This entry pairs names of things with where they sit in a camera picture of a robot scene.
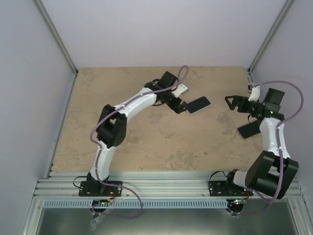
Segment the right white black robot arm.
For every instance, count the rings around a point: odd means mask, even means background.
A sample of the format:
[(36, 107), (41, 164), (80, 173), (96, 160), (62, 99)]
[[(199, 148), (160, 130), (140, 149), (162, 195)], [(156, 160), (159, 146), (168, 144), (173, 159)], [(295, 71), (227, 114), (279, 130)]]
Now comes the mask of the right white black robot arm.
[(279, 112), (284, 94), (283, 91), (270, 88), (263, 102), (260, 102), (260, 88), (255, 87), (249, 97), (225, 97), (231, 110), (247, 113), (257, 120), (255, 126), (249, 124), (249, 127), (260, 131), (263, 143), (261, 154), (248, 171), (234, 169), (228, 173), (224, 189), (229, 195), (250, 188), (281, 199), (298, 172), (299, 164), (291, 159), (284, 140), (285, 117)]

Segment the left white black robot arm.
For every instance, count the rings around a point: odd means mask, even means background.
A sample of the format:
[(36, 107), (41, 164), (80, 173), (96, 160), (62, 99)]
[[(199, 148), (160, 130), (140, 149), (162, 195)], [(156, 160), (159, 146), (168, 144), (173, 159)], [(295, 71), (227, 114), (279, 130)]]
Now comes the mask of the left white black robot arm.
[(91, 132), (96, 138), (90, 140), (97, 145), (97, 155), (86, 180), (81, 183), (80, 195), (102, 196), (107, 191), (109, 168), (116, 148), (126, 137), (127, 124), (138, 113), (157, 103), (167, 105), (177, 114), (185, 112), (186, 102), (180, 95), (188, 87), (182, 79), (166, 71), (162, 78), (148, 82), (133, 97), (121, 104), (105, 105), (98, 124)]

